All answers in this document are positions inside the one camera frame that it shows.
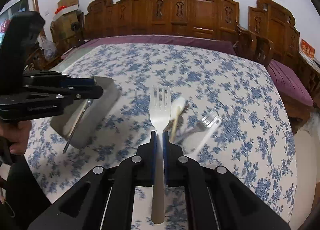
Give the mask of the person's left hand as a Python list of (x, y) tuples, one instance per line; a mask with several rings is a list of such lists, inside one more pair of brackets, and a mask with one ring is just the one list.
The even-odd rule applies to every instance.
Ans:
[(26, 152), (31, 127), (31, 121), (21, 121), (17, 125), (1, 122), (1, 137), (12, 143), (9, 147), (11, 154), (23, 155)]

